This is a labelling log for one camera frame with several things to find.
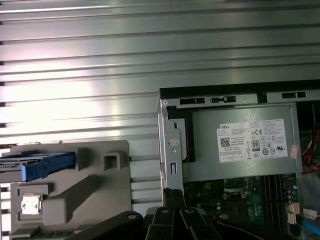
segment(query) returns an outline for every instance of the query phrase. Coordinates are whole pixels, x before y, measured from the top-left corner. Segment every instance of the white label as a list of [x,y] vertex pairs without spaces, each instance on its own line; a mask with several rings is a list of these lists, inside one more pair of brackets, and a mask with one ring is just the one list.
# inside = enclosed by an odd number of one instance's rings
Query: white label
[[283,119],[221,124],[216,134],[220,163],[288,156]]

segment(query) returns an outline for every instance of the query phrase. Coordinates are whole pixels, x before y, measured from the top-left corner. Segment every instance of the capacitor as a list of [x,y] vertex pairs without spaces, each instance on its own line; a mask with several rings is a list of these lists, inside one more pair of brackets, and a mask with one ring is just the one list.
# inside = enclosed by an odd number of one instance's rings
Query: capacitor
[[260,216],[260,215],[261,215],[261,211],[260,211],[260,210],[256,211],[256,212],[254,213],[254,215]]

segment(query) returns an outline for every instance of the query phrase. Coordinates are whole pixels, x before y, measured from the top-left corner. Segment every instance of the motherboard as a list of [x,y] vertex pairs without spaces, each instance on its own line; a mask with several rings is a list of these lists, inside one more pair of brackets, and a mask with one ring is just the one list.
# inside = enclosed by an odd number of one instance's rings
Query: motherboard
[[187,182],[184,198],[188,207],[201,208],[208,216],[233,212],[300,239],[299,226],[288,222],[290,206],[299,202],[295,174]]

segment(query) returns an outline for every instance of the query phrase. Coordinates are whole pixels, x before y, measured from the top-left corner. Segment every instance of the gray plastic bracket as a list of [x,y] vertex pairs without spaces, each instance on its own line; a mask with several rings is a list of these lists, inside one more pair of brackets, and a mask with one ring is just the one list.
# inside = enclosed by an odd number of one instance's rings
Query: gray plastic bracket
[[127,164],[126,155],[122,152],[108,152],[102,155],[103,171],[116,168],[120,171]]

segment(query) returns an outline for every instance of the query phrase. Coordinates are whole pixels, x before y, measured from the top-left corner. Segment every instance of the blue drive tray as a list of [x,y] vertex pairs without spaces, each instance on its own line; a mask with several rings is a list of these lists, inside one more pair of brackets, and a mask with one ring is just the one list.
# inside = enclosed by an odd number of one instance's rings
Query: blue drive tray
[[0,174],[21,172],[21,182],[46,178],[49,174],[66,168],[74,168],[74,152],[50,154],[11,155],[0,157]]

